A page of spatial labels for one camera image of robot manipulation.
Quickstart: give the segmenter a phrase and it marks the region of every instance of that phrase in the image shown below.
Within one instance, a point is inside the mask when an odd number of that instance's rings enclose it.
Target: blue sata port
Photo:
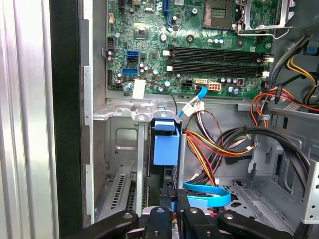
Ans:
[[[127,51],[126,56],[127,57],[139,57],[140,53],[138,51]]]
[[[138,74],[138,70],[136,68],[122,68],[122,74],[133,76]]]

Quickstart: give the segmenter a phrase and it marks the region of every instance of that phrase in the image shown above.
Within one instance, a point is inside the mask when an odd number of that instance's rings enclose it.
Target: cable tie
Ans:
[[[282,91],[283,91],[283,85],[279,85],[276,91],[275,104],[278,104]]]
[[[243,128],[244,128],[244,130],[245,130],[246,137],[247,137],[249,140],[251,140],[251,137],[250,137],[250,135],[249,135],[248,132],[247,132],[247,126],[244,125]]]

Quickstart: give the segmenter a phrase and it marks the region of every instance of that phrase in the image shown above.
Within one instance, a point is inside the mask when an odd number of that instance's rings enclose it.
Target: yellow wire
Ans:
[[[316,84],[316,81],[315,81],[314,77],[313,77],[308,71],[306,71],[305,69],[303,69],[303,68],[297,66],[297,65],[294,63],[294,56],[293,56],[291,59],[289,59],[289,61],[287,62],[286,66],[287,66],[288,69],[290,69],[290,70],[292,70],[292,71],[295,71],[295,72],[297,72],[297,73],[300,73],[300,74],[302,74],[302,75],[308,77],[308,78],[311,79],[311,81],[313,82],[313,88],[312,88],[312,90],[307,94],[307,96],[306,96],[306,98],[305,98],[305,101],[308,102],[308,101],[309,101],[309,97],[310,97],[310,95],[311,95],[310,93],[311,93],[312,91],[314,91],[314,90],[318,87],[318,85]]]
[[[197,137],[201,138],[202,140],[204,140],[206,143],[208,143],[208,144],[211,145],[212,147],[217,148],[219,151],[222,151],[222,152],[225,152],[225,153],[228,153],[228,154],[232,154],[232,155],[243,155],[243,154],[249,152],[249,150],[246,150],[246,151],[244,151],[244,152],[234,153],[234,152],[231,152],[231,151],[228,151],[228,150],[225,150],[225,149],[223,149],[223,148],[218,147],[217,145],[215,145],[215,144],[211,143],[210,141],[208,141],[208,140],[207,140],[206,138],[204,138],[203,136],[201,136],[201,135],[199,135],[199,134],[197,134],[197,133],[195,133],[195,132],[193,132],[193,131],[190,131],[190,130],[186,130],[186,131],[188,131],[188,132],[190,132],[190,133],[196,135]]]
[[[195,154],[196,154],[196,157],[198,158],[201,166],[203,167],[204,171],[206,172],[209,180],[210,180],[210,183],[211,185],[215,186],[215,183],[214,183],[214,180],[211,178],[210,174],[209,174],[209,170],[204,162],[204,159],[203,157],[201,156],[201,154],[199,153],[196,145],[194,144],[194,142],[189,138],[189,136],[187,137],[187,141],[188,143],[190,144],[191,148],[195,151]]]

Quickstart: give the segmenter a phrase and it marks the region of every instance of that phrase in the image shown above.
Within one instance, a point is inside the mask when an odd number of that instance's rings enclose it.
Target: sata port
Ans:
[[[200,90],[201,90],[201,87],[202,87],[202,86],[195,85],[195,90],[196,90],[196,91],[200,91]]]
[[[207,79],[195,79],[196,84],[207,84]]]
[[[138,51],[127,51],[126,56],[127,57],[139,57],[140,53]]]
[[[139,59],[136,57],[128,57],[126,61],[129,63],[138,63]]]

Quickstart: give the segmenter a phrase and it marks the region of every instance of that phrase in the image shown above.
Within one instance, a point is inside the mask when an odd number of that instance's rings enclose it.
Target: red wire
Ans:
[[[213,153],[217,153],[221,156],[227,156],[227,157],[236,157],[232,154],[226,154],[226,153],[220,153],[220,152],[217,152],[215,150],[213,150],[212,148],[208,147],[206,144],[204,144],[203,142],[201,142],[198,138],[196,138],[194,135],[192,135],[191,133],[189,132],[186,132],[188,136],[190,136],[191,138],[193,138],[198,144],[200,144],[202,147],[208,149],[209,151],[213,152]]]
[[[208,167],[209,167],[209,169],[210,169],[210,172],[211,172],[211,174],[212,174],[212,176],[213,176],[214,170],[213,170],[213,168],[211,167],[211,165],[210,165],[210,163],[209,163],[209,161],[208,161],[208,158],[206,157],[206,155],[204,154],[204,152],[203,152],[199,147],[197,147],[197,149],[198,149],[198,151],[203,155],[203,157],[204,157],[206,163],[208,164]]]

